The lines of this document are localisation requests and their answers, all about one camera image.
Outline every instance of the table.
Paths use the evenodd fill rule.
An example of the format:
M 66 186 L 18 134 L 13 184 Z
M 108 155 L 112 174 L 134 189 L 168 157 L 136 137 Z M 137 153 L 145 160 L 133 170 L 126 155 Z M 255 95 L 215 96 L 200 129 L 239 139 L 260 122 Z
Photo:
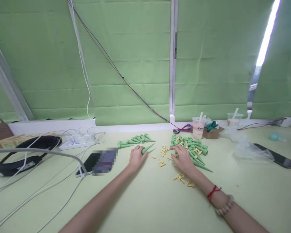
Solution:
M 288 141 L 274 142 L 268 139 L 272 132 L 288 137 Z M 186 184 L 173 181 L 178 170 L 167 156 L 160 157 L 162 145 L 169 147 L 172 131 L 149 131 L 131 133 L 109 133 L 103 144 L 90 148 L 83 161 L 92 150 L 116 147 L 119 140 L 126 141 L 135 135 L 148 133 L 156 140 L 155 150 L 143 168 L 122 191 L 113 208 L 102 224 L 99 232 L 232 232 L 223 218 L 218 217 L 213 206 L 209 206 L 206 196 L 198 188 L 188 188 Z M 291 159 L 291 127 L 266 126 L 242 130 L 252 143 L 259 143 Z M 183 137 L 190 133 L 182 132 Z M 214 171 L 201 171 L 251 214 L 270 232 L 291 232 L 291 169 L 275 163 L 269 165 L 251 164 L 237 161 L 233 156 L 235 146 L 228 139 L 202 139 L 208 145 L 209 153 L 203 157 L 206 166 Z M 67 206 L 41 232 L 58 232 L 87 202 L 116 177 L 127 165 L 130 148 L 119 150 L 110 173 L 103 176 L 87 176 Z M 66 150 L 77 154 L 83 148 Z M 166 165 L 160 167 L 158 159 Z M 66 177 L 76 167 L 71 158 L 48 155 L 30 174 L 0 192 L 0 220 L 13 211 L 38 188 L 46 187 Z M 0 232 L 36 232 L 66 202 L 79 178 L 69 176 L 65 181 L 37 196 L 26 204 L 0 228 Z

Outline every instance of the hand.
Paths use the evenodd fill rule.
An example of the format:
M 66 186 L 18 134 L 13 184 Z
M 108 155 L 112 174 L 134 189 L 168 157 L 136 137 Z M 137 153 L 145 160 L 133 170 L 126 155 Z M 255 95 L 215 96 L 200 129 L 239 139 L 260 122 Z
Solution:
M 135 173 L 147 158 L 148 152 L 141 154 L 143 149 L 143 146 L 138 145 L 130 152 L 129 163 L 127 167 L 132 173 Z
M 170 150 L 176 150 L 178 152 L 179 158 L 176 158 L 173 154 L 171 154 L 171 156 L 175 164 L 178 168 L 181 169 L 181 171 L 188 174 L 190 171 L 194 171 L 196 169 L 191 160 L 189 151 L 183 146 L 173 146 L 172 148 L 170 148 Z

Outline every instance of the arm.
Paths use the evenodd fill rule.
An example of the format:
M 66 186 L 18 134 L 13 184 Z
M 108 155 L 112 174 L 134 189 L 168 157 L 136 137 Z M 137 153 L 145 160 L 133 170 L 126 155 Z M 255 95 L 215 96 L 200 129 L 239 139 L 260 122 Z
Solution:
M 136 146 L 131 150 L 127 167 L 87 203 L 59 233 L 96 232 L 120 189 L 147 158 L 147 152 L 144 155 L 141 154 L 143 148 Z
M 188 150 L 182 146 L 174 146 L 170 149 L 177 150 L 178 152 L 179 159 L 171 154 L 176 165 L 191 178 L 192 182 L 195 183 L 205 195 L 208 195 L 213 190 L 214 184 L 194 166 Z M 219 191 L 213 193 L 211 202 L 217 209 L 221 209 L 226 205 L 228 199 L 228 195 Z M 268 233 L 263 226 L 237 205 L 237 203 L 234 203 L 229 212 L 223 215 L 223 217 L 236 233 Z

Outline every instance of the clear plastic bag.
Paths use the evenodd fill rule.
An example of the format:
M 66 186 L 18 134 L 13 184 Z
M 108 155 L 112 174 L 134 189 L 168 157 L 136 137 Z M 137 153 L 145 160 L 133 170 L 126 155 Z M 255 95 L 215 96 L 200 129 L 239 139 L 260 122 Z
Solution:
M 223 138 L 230 139 L 236 143 L 233 155 L 239 161 L 246 161 L 259 164 L 269 164 L 274 161 L 273 155 L 269 150 L 261 150 L 247 140 L 247 137 L 240 134 L 237 129 L 225 127 L 225 130 L 219 133 Z

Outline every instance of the pink milk tea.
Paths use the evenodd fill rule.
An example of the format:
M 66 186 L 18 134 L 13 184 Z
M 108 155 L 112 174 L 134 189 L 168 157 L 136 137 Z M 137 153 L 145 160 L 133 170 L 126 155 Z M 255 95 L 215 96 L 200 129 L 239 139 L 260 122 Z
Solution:
M 193 117 L 193 138 L 194 139 L 202 139 L 203 137 L 203 131 L 204 131 L 204 126 L 205 126 L 205 119 L 202 118 L 199 121 L 199 117 Z

